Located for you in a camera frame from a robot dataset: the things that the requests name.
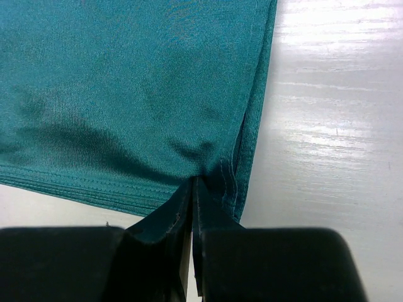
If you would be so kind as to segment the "teal cloth napkin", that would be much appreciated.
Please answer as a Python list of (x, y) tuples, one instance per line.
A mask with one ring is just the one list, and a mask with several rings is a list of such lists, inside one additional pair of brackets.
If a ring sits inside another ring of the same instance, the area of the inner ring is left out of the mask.
[(2, 1), (1, 182), (145, 216), (200, 176), (242, 216), (276, 1)]

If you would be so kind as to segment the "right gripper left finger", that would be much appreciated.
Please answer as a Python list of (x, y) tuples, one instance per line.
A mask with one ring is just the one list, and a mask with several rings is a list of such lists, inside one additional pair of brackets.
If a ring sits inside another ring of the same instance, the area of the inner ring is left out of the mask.
[(158, 209), (127, 229), (132, 252), (132, 289), (138, 301), (186, 301), (190, 264), (192, 180)]

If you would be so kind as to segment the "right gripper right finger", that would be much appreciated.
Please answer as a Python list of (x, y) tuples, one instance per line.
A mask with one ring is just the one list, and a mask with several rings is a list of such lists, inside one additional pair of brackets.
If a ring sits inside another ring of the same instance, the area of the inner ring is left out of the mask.
[(233, 220), (224, 209), (211, 197), (201, 177), (193, 179), (192, 188), (192, 230), (193, 230), (193, 265), (198, 296), (203, 296), (203, 256), (202, 235), (212, 230), (244, 229)]

